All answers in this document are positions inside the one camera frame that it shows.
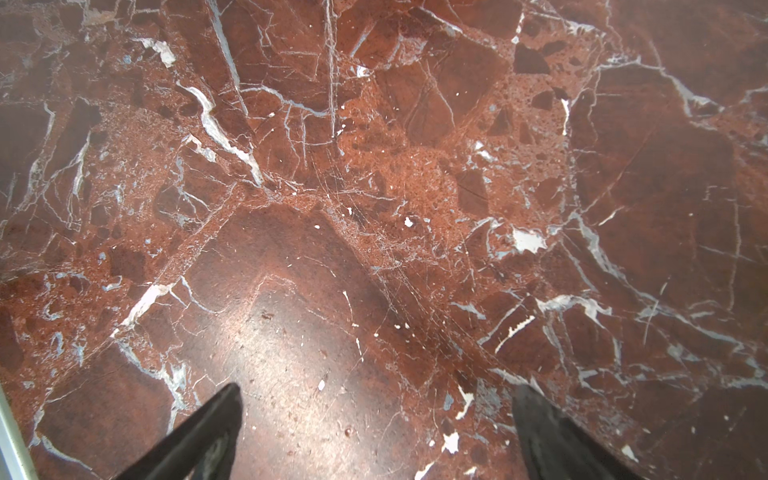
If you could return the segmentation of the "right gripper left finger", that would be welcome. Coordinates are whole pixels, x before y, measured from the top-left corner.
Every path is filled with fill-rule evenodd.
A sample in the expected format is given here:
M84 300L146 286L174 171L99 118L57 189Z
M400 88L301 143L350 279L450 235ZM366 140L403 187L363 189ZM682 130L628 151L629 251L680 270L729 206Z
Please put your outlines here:
M229 383L118 477L228 480L242 421L240 386Z

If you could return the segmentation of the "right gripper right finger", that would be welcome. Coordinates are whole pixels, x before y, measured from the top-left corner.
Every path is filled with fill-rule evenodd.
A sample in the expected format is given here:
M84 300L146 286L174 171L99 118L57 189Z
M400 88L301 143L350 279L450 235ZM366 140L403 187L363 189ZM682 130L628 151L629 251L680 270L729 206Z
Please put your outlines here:
M542 394L518 386L512 401L528 476L539 480L638 479Z

